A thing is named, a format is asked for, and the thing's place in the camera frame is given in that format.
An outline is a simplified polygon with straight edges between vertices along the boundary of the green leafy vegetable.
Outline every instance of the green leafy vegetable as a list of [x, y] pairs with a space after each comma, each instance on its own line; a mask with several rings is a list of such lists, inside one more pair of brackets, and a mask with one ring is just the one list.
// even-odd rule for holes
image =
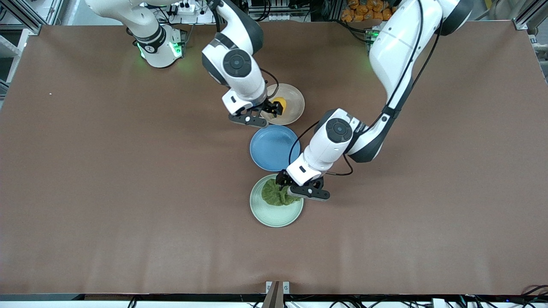
[[261, 196], [262, 199], [271, 206], [288, 206], [293, 202], [299, 200], [299, 197], [290, 196], [287, 194], [289, 186], [285, 186], [282, 190], [279, 189], [279, 185], [276, 184], [274, 179], [266, 181], [265, 186], [262, 187]]

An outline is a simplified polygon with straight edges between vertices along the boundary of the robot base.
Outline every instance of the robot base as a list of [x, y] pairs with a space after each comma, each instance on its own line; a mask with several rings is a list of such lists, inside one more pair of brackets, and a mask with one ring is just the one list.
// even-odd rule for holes
[[185, 54], [186, 31], [175, 29], [169, 25], [162, 25], [162, 27], [165, 29], [166, 40], [155, 53], [148, 53], [138, 46], [141, 50], [141, 57], [151, 66], [157, 68], [170, 66]]

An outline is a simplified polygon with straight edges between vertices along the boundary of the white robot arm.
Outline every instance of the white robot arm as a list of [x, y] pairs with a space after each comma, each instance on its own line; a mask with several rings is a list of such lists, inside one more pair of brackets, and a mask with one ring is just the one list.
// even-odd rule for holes
[[293, 196], [326, 201], [323, 176], [343, 154], [370, 162], [411, 92], [412, 67], [436, 31], [445, 36], [460, 28], [472, 11], [471, 0], [405, 0], [377, 36], [369, 59], [386, 89], [387, 102], [369, 127], [342, 109], [330, 110], [316, 125], [310, 144], [276, 182]]
[[252, 57], [262, 48], [262, 29], [230, 0], [210, 0], [208, 6], [226, 20], [227, 26], [202, 50], [202, 65], [218, 83], [229, 88], [222, 101], [231, 121], [265, 127], [268, 122], [259, 116], [260, 112], [278, 116], [283, 108], [269, 102], [265, 80]]
[[[137, 40], [141, 56], [153, 67], [167, 67], [182, 57], [181, 31], [169, 25], [160, 25], [154, 14], [140, 6], [142, 0], [85, 0], [92, 11], [123, 23]], [[160, 6], [174, 0], [148, 0], [149, 5]]]

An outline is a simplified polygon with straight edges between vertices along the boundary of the brown table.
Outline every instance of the brown table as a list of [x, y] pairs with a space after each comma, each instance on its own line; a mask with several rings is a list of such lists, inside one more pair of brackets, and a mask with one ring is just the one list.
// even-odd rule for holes
[[[370, 123], [385, 101], [337, 24], [262, 24], [257, 62]], [[122, 27], [45, 27], [0, 114], [0, 293], [516, 294], [548, 278], [548, 87], [525, 32], [468, 22], [442, 37], [379, 157], [327, 177], [272, 229], [249, 193], [268, 172], [230, 123], [195, 28], [164, 70]], [[344, 170], [339, 162], [334, 170]]]

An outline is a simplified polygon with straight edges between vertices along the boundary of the green plate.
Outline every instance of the green plate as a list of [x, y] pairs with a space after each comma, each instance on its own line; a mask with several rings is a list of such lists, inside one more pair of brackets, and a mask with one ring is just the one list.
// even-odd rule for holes
[[299, 217], [302, 212], [303, 199], [301, 198], [288, 206], [279, 207], [266, 203], [261, 196], [262, 187], [265, 186], [266, 181], [275, 178], [276, 174], [267, 175], [253, 186], [249, 205], [258, 221], [266, 226], [279, 228], [291, 224]]

